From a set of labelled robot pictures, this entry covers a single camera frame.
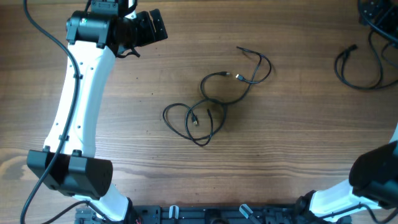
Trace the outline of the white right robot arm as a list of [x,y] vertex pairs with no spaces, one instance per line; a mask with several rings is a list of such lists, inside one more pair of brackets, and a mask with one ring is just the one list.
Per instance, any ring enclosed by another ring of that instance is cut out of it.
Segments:
[[[384,84],[382,63],[397,64],[385,56],[388,48],[397,47],[397,1],[358,1],[359,21],[369,26],[368,44],[378,67],[379,79],[367,90],[383,90],[397,84]],[[377,209],[391,209],[383,220]],[[351,215],[367,211],[374,223],[389,223],[397,216],[397,134],[388,144],[367,152],[354,162],[348,179],[329,189],[311,191],[296,201],[292,223],[351,223]]]

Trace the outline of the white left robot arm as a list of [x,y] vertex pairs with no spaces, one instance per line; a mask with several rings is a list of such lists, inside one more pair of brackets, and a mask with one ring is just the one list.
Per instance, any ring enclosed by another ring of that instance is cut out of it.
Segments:
[[112,183],[112,162],[95,157],[96,124],[115,61],[168,37],[158,9],[136,7],[136,1],[89,1],[67,20],[62,50],[68,63],[57,114],[43,148],[27,156],[39,185],[86,204],[99,222],[142,221]]

